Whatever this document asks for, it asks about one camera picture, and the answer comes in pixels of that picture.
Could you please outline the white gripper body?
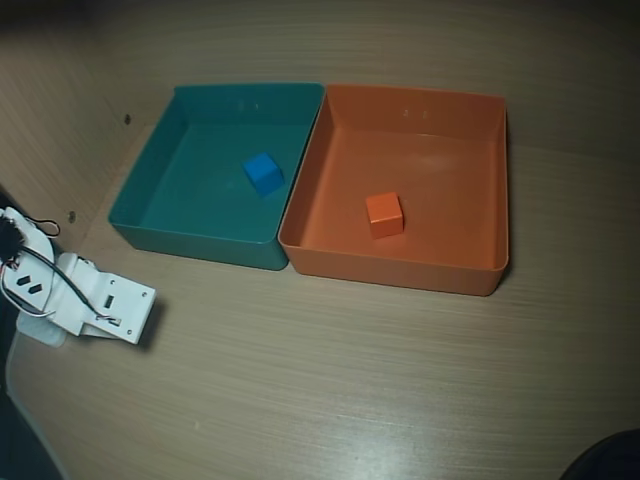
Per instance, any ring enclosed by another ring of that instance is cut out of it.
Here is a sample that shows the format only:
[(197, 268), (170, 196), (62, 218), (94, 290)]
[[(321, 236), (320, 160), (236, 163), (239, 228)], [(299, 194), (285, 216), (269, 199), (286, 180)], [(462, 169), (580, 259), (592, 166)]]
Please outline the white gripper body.
[[(56, 265), (87, 299), (92, 296), (98, 275), (93, 262), (75, 253), (62, 253)], [(55, 280), (56, 286), (51, 297), (55, 310), (52, 322), (74, 336), (97, 336), (98, 329), (86, 323), (86, 320), (95, 318), (94, 312), (82, 302), (65, 280), (58, 275), (55, 276)]]

